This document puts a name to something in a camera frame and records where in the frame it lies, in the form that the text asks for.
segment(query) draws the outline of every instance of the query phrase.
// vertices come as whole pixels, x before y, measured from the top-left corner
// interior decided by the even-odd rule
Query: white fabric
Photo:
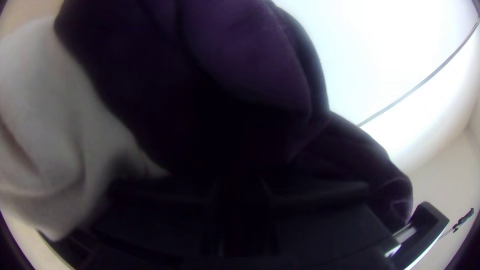
[[[0,210],[58,240],[112,179],[167,172],[102,104],[53,21],[30,22],[0,40]]]

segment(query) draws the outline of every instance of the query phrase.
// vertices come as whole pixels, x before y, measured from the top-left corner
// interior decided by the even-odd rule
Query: black fabric
[[[368,183],[391,230],[410,180],[360,128],[330,112],[315,48],[267,0],[66,0],[55,31],[106,106],[175,175],[295,168]]]

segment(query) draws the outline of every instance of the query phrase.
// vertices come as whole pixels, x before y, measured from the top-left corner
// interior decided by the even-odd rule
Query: dark purple fabric
[[[330,112],[312,42],[271,1],[66,0],[55,31],[103,102],[171,172],[292,166],[368,182],[389,228],[410,216],[409,179]]]

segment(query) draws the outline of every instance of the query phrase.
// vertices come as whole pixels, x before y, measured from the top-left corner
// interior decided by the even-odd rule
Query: thin wire
[[[440,70],[442,70],[459,52],[460,50],[465,46],[465,44],[469,41],[470,37],[474,34],[475,30],[480,24],[480,17],[477,19],[475,25],[473,28],[470,30],[470,33],[468,33],[468,36],[465,38],[465,40],[460,44],[460,46],[443,62],[439,67],[437,67],[430,75],[428,75],[424,80],[422,80],[419,84],[415,85],[410,91],[399,97],[397,100],[394,102],[390,103],[388,106],[385,108],[377,111],[376,113],[372,114],[370,117],[367,119],[363,120],[361,123],[357,124],[358,127],[362,127],[365,124],[369,123],[373,119],[381,116],[384,114],[386,111],[390,110],[400,102],[402,102],[404,99],[406,99],[408,96],[413,94],[415,91],[417,91],[420,87],[422,87],[424,84],[426,84],[428,81],[430,81],[431,78],[433,78]]]

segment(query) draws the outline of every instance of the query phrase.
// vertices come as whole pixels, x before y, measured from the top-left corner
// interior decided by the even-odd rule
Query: cable
[[[463,216],[462,218],[460,218],[457,222],[457,224],[453,225],[453,227],[451,229],[449,229],[446,233],[442,234],[438,240],[442,239],[443,237],[445,237],[446,235],[448,235],[451,231],[453,231],[453,233],[455,233],[456,231],[458,231],[459,227],[464,224],[469,218],[471,218],[473,215],[474,215],[475,211],[473,208],[470,209],[470,211],[465,215]]]

